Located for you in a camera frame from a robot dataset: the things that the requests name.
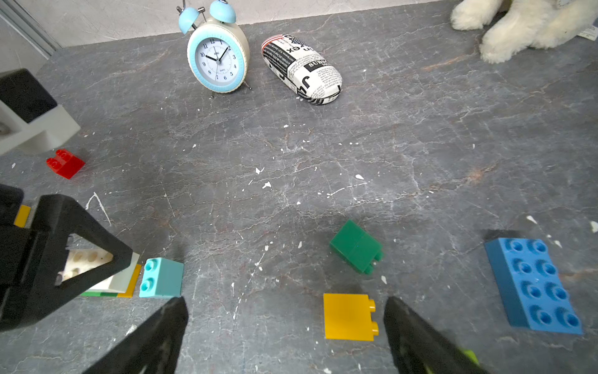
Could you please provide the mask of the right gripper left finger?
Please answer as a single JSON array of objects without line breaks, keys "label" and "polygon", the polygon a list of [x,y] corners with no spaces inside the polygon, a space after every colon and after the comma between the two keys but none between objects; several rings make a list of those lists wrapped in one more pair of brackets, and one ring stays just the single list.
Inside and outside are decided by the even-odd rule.
[{"label": "right gripper left finger", "polygon": [[86,373],[173,373],[176,371],[188,309],[172,298]]}]

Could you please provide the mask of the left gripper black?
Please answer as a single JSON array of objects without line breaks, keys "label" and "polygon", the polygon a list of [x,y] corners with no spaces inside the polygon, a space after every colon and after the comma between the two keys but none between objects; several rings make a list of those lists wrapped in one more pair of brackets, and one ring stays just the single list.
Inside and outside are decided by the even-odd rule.
[{"label": "left gripper black", "polygon": [[71,234],[110,252],[116,259],[112,274],[126,268],[132,255],[130,247],[69,196],[42,196],[31,226],[16,226],[23,198],[21,189],[1,185],[2,331],[41,321],[100,282],[90,272],[56,282],[69,254],[66,246]]}]

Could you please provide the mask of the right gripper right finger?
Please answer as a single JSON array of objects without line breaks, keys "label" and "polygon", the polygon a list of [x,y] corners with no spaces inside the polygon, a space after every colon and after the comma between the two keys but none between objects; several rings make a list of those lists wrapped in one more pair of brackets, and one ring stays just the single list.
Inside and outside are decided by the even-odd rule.
[{"label": "right gripper right finger", "polygon": [[397,297],[387,299],[384,325],[400,373],[486,373]]}]

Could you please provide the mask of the lime green lego brick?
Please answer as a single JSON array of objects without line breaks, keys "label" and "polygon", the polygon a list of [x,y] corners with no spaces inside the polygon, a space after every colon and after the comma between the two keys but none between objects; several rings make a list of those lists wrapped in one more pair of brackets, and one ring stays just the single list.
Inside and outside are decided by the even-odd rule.
[{"label": "lime green lego brick", "polygon": [[472,350],[463,350],[464,355],[477,366],[480,365],[477,356]]}]

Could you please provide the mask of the cream long lego brick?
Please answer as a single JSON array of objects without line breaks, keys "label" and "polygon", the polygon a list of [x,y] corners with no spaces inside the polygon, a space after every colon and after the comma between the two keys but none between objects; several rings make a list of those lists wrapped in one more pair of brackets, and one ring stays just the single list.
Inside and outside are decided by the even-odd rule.
[{"label": "cream long lego brick", "polygon": [[101,248],[70,250],[63,269],[58,272],[59,280],[68,281],[90,272],[95,274],[94,279],[100,282],[92,285],[87,291],[125,293],[134,278],[139,258],[140,255],[133,252],[126,268],[112,274],[110,271],[115,269],[116,259],[110,252]]}]

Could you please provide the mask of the turquoise lego brick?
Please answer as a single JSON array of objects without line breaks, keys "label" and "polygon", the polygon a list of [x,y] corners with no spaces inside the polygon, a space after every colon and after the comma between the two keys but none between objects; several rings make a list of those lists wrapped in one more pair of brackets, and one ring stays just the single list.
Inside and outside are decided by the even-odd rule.
[{"label": "turquoise lego brick", "polygon": [[161,257],[148,259],[143,267],[140,298],[180,297],[183,273],[183,263]]}]

